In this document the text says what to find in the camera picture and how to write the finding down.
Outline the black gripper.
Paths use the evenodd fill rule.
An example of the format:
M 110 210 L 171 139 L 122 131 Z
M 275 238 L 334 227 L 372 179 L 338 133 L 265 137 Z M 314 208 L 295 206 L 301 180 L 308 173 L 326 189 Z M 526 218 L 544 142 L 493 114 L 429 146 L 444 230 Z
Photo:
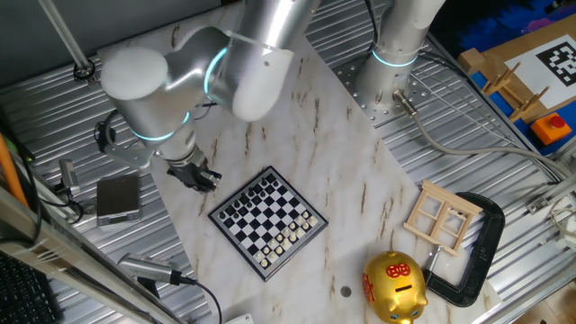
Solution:
M 170 165 L 166 173 L 177 178 L 184 186 L 193 188 L 199 193 L 213 191 L 216 188 L 216 183 L 213 181 L 221 180 L 220 173 L 208 168 L 199 168 L 192 163 L 185 166 Z

